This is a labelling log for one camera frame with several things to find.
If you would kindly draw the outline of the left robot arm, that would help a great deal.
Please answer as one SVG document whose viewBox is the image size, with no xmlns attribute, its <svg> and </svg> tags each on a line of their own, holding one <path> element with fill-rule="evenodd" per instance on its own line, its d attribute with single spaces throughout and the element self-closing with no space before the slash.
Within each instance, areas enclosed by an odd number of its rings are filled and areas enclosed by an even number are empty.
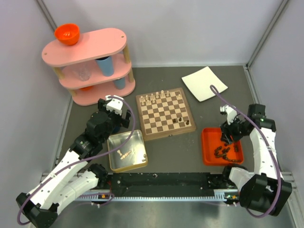
<svg viewBox="0 0 304 228">
<path fill-rule="evenodd" d="M 17 196 L 19 225 L 31 223 L 37 228 L 48 228 L 75 199 L 88 190 L 107 185 L 107 172 L 100 164 L 92 164 L 82 176 L 75 181 L 71 179 L 90 161 L 107 155 L 100 153 L 103 144 L 116 128 L 128 128 L 134 113 L 130 105 L 116 95 L 108 95 L 97 104 L 98 110 L 91 114 L 85 131 L 74 140 L 58 165 L 38 186 Z"/>
</svg>

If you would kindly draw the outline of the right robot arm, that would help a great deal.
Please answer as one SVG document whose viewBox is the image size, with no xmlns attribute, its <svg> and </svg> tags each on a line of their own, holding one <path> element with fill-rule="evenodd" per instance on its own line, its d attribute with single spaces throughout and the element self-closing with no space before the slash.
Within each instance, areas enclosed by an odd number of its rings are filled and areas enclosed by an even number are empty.
<svg viewBox="0 0 304 228">
<path fill-rule="evenodd" d="M 251 104 L 244 120 L 235 107 L 224 105 L 220 113 L 226 121 L 220 126 L 221 141 L 231 145 L 249 136 L 253 146 L 254 173 L 237 162 L 230 162 L 223 170 L 222 183 L 227 188 L 237 187 L 238 201 L 247 210 L 277 216 L 292 193 L 292 185 L 284 181 L 278 166 L 275 121 L 268 119 L 265 105 Z"/>
</svg>

